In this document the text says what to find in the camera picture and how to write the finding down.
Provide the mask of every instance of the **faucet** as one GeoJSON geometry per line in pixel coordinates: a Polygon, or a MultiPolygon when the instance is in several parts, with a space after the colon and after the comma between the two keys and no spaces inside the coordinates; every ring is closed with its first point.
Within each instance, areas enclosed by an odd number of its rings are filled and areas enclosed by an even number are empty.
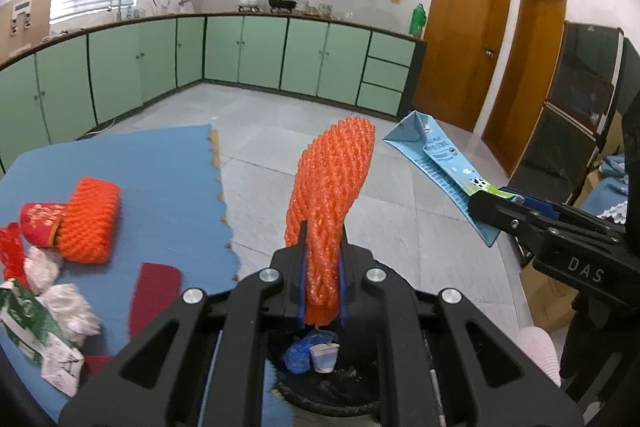
{"type": "MultiPolygon", "coordinates": [[[[107,8],[107,12],[110,12],[113,9],[113,0],[109,1],[109,7],[107,8]]],[[[118,0],[118,14],[116,15],[116,20],[122,20],[122,0],[118,0]]]]}

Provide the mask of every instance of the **drawer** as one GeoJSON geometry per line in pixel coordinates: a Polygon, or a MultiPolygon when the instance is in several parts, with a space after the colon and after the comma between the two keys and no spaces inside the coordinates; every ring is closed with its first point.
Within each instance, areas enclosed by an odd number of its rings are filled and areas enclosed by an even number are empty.
{"type": "Polygon", "coordinates": [[[360,93],[356,105],[366,107],[374,111],[396,115],[400,105],[401,92],[386,89],[385,87],[360,84],[360,93]]]}
{"type": "Polygon", "coordinates": [[[408,75],[409,68],[378,60],[377,58],[367,57],[367,67],[364,70],[362,80],[367,84],[375,84],[376,86],[402,91],[408,75]]]}
{"type": "Polygon", "coordinates": [[[415,42],[392,37],[384,33],[373,33],[369,56],[382,58],[389,62],[411,66],[411,59],[414,57],[415,42]]]}

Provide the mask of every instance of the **green and white carton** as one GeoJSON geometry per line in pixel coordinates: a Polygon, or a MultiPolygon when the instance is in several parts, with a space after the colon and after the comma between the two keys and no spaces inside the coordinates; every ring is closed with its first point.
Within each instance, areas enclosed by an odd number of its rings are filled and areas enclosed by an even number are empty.
{"type": "Polygon", "coordinates": [[[84,356],[65,339],[51,313],[17,280],[0,284],[0,326],[42,378],[67,396],[78,390],[84,356]]]}

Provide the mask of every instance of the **small plastic cup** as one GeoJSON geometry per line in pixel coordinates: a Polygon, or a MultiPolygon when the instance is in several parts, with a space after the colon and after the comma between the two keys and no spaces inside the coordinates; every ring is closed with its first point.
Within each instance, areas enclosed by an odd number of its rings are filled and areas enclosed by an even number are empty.
{"type": "Polygon", "coordinates": [[[340,344],[316,344],[309,347],[316,373],[332,373],[338,360],[340,344]]]}

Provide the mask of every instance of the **orange foam fruit net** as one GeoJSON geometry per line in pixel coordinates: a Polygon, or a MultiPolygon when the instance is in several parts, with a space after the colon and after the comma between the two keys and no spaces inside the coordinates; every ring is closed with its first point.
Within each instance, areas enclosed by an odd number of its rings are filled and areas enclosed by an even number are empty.
{"type": "Polygon", "coordinates": [[[298,162],[287,211],[285,242],[306,226],[305,322],[328,325],[338,315],[338,259],[344,218],[369,172],[376,128],[346,118],[309,144],[298,162]]]}

